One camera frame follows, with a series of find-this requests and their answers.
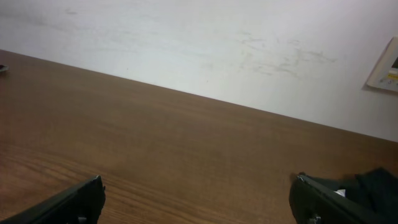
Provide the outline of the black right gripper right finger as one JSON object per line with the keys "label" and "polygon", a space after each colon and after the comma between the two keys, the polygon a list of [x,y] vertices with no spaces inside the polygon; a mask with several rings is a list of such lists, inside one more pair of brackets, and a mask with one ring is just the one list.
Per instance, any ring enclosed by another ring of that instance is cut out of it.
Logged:
{"label": "black right gripper right finger", "polygon": [[336,193],[325,184],[304,173],[295,176],[290,187],[289,204],[297,223],[383,224],[384,215]]}

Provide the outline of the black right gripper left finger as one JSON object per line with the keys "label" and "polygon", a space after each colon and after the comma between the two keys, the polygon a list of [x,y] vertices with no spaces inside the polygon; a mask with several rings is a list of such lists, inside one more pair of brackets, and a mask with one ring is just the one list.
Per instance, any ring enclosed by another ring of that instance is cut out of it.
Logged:
{"label": "black right gripper left finger", "polygon": [[1,221],[1,224],[97,224],[106,201],[96,175]]}

